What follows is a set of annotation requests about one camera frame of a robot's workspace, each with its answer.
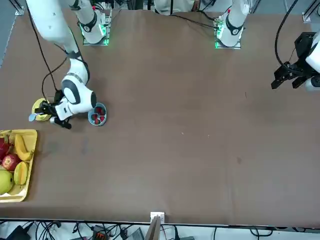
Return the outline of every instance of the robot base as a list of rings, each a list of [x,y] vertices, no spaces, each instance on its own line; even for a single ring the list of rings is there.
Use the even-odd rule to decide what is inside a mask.
[[[108,46],[109,45],[109,39],[110,39],[110,29],[111,29],[111,20],[112,20],[112,9],[110,9],[109,14],[103,13],[105,23],[103,25],[100,25],[100,30],[104,37],[97,43],[92,44],[89,43],[85,38],[83,38],[83,45],[84,46]],[[80,27],[82,36],[84,35],[83,29]]]
[[[215,49],[241,49],[240,40],[235,46],[225,46],[217,37],[220,34],[221,29],[224,27],[224,22],[222,17],[219,17],[214,20],[214,26],[218,27],[219,29],[214,29],[214,48]]]

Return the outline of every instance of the brown table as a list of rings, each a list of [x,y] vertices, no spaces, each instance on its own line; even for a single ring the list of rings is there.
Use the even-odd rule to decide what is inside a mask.
[[[76,17],[66,18],[80,42]],[[39,151],[28,197],[1,204],[0,216],[147,222],[163,211],[170,223],[319,226],[320,94],[290,82],[271,90],[282,18],[251,14],[242,49],[216,50],[211,29],[123,10],[108,47],[80,47],[108,122],[84,115],[66,130],[28,122],[47,70],[28,16],[18,17],[0,69],[0,123],[37,129]],[[307,30],[288,18],[283,61]],[[53,69],[64,55],[41,43]],[[58,85],[68,68],[54,73]],[[54,94],[50,79],[45,91]]]

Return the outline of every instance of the green apple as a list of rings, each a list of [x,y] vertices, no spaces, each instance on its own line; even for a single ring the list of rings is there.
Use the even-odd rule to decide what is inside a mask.
[[[0,195],[9,192],[13,185],[12,173],[7,170],[0,170]]]

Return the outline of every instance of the yellow tray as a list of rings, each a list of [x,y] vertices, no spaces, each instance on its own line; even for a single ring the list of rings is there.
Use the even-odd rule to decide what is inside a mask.
[[[10,130],[2,130],[0,131],[0,134],[9,133]],[[37,137],[38,133],[34,129],[22,129],[22,130],[11,130],[11,134],[21,134],[25,148],[28,152],[31,150],[36,150],[36,143],[37,143]],[[32,171],[32,164],[34,162],[34,156],[32,156],[31,160],[29,161],[29,172],[28,177],[26,179],[25,185],[13,185],[12,189],[5,193],[0,195],[0,203],[16,203],[16,202],[22,202],[28,193],[29,189],[29,183],[30,183],[30,176]]]

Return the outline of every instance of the blue bowl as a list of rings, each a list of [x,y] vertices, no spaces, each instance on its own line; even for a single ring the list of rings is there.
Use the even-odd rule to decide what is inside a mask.
[[[100,115],[98,113],[95,113],[95,109],[97,107],[100,107],[104,110],[105,114],[104,115]],[[92,120],[91,116],[93,114],[98,114],[98,119],[100,119],[100,117],[104,117],[104,120],[101,121],[99,124],[95,124],[95,121]],[[102,126],[103,124],[105,124],[105,122],[107,121],[107,108],[105,105],[103,105],[101,102],[97,102],[96,105],[95,105],[95,108],[91,109],[89,112],[88,112],[88,120],[89,120],[89,123],[91,123],[93,126]]]

